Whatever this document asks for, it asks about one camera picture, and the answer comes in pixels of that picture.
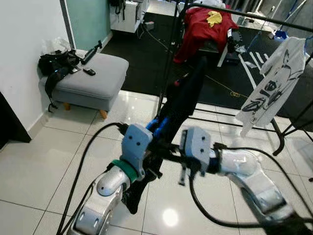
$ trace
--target white shelf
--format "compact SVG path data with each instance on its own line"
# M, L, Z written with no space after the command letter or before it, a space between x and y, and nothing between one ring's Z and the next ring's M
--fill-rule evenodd
M143 3L126 1L125 20L123 20L123 12L119 15L115 13L115 7L110 6L110 25L111 29L135 33L140 23L143 22L144 13L149 6L149 0L144 0Z

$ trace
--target teal wall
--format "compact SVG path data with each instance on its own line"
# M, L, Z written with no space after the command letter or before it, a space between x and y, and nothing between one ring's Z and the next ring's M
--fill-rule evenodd
M77 49L89 50L110 32L108 0L67 0Z

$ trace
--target red shirt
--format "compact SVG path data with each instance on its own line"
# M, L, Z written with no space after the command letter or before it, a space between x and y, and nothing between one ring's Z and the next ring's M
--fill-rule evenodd
M218 45L218 50L222 52L227 43L227 31L230 28L238 29L238 26L231 19L231 14L220 12L222 22L210 27L207 18L211 9L197 7L187 10L185 15L185 35L183 43L174 57L175 63L182 63L193 56L207 40L214 40Z

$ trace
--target black cable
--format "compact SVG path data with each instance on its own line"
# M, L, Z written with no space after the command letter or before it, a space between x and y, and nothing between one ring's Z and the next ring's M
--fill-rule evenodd
M296 186L293 184L293 182L291 181L291 179L289 178L287 172L285 172L285 170L282 168L282 166L279 164L279 162L273 158L270 154L268 154L267 152L261 150L261 149L257 149L257 148L251 148L251 147L238 147L238 148L229 148L227 147L226 149L228 150L253 150L253 151L257 151L260 152L264 155L266 155L267 157L269 157L278 167L279 169L281 169L282 173L285 175L285 177L287 178L288 182L291 184L292 188L294 189L294 191L298 194L298 196L300 197L302 203L305 205L306 209L308 210L310 216L313 217L313 213L310 209L310 207L308 206L308 204L306 203L306 201L304 200L303 196L301 195L301 193L299 192L299 190L296 188Z
M252 228L265 228L265 227L272 227L272 226L281 226L281 225L289 225L290 223L311 223L313 224L312 218L297 218L297 219L285 219L285 220L275 220L269 222L262 222L262 223L236 223L236 222L228 222L219 220L212 215L210 215L205 208L201 205L200 201L198 200L195 189L194 189L194 176L189 176L189 188L191 192L192 199L194 200L198 209L202 212L202 214L211 220L213 223L218 225L229 227L229 228L245 228L245 229L252 229Z
M94 184L94 181L88 186L82 200L80 201L80 203L78 204L75 212L73 213L72 217L70 218L70 220L67 222L67 224L64 226L63 230L61 231L61 235L65 233L65 231L67 230L68 226L71 224L71 222L73 221L73 219L75 218L76 214L78 213L80 207L82 206L82 204L84 203L85 198L87 197L88 192L91 190L90 194L92 194L92 185Z
M79 174L82 170L82 166L83 166L83 163L84 163L84 159L86 157L86 154L87 154L87 151L90 147L90 145L92 144L92 142L94 141L94 139L100 134L100 132L102 132L103 130L105 130L106 128L110 127L110 126L117 126L119 128L123 128L123 124L122 123L119 123L119 122L112 122L112 123L109 123L103 127L101 127L93 136L92 138L89 140L85 150L84 150L84 153L82 155L82 158L80 160L80 163L79 163L79 166L78 166L78 169L77 169L77 172L76 172L76 175L75 175L75 179L74 179L74 182L73 182L73 185L72 185L72 188L70 190L70 193L68 195L68 199L67 199L67 203L65 205L65 209L64 209L64 212L63 212L63 215L62 215L62 218L61 218L61 222L60 222L60 225L59 225L59 228L58 228L58 231L57 231L57 235L60 235L61 234L61 231L62 231L62 227L64 225L64 221L65 221L65 218L67 216L67 211L68 211L68 208L69 208L69 205L70 205L70 202L72 200L72 196L74 194L74 190L75 190L75 186L77 184L77 180L78 180L78 177L79 177Z

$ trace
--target white tile floor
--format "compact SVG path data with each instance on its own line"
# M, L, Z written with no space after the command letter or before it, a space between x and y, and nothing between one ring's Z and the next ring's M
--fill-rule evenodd
M235 110L198 104L198 108L234 114ZM57 110L31 143L10 142L0 152L0 234L53 235L61 219L67 195L91 135L113 121L145 125L156 113L157 97L121 91L108 119L103 121L92 109L72 106ZM194 117L235 122L234 118L196 111ZM281 128L289 121L277 118ZM240 128L198 120L187 120L183 128L198 125L215 141L232 146L253 146L269 153L278 146L274 133L252 130L241 138ZM179 133L174 139L179 142ZM68 215L87 185L107 164L121 154L121 136L114 128L96 138L79 178ZM302 132L287 136L286 147L276 159L282 164L313 208L313 144ZM282 173L266 157L257 154L266 173L306 216L303 205ZM192 202L188 188L177 184L180 167L165 162L163 177L150 183L139 210L131 215L123 204L115 211L109 235L261 235L262 230L226 229L207 221ZM197 178L196 192L204 206L216 217L232 221L255 220L237 187L227 178L207 175Z

